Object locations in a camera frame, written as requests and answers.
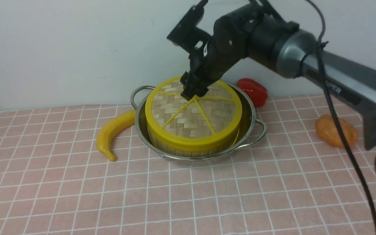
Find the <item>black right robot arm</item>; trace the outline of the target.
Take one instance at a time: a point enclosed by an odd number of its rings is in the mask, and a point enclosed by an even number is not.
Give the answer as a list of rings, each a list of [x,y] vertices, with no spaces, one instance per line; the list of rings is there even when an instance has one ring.
[[[182,96],[203,97],[239,60],[251,58],[285,78],[305,77],[361,114],[364,146],[376,146],[376,70],[324,52],[324,45],[295,22],[286,22],[267,0],[251,0],[218,18],[213,34],[197,27],[206,0],[192,6],[167,39],[189,53],[180,79]]]

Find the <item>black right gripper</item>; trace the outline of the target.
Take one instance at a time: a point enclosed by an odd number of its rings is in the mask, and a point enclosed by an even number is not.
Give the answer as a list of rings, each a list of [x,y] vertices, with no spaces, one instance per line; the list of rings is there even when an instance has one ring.
[[[190,71],[180,78],[182,98],[204,97],[210,85],[245,58],[248,33],[243,27],[246,20],[246,16],[240,13],[230,13],[215,21],[213,35],[204,48],[189,56]]]

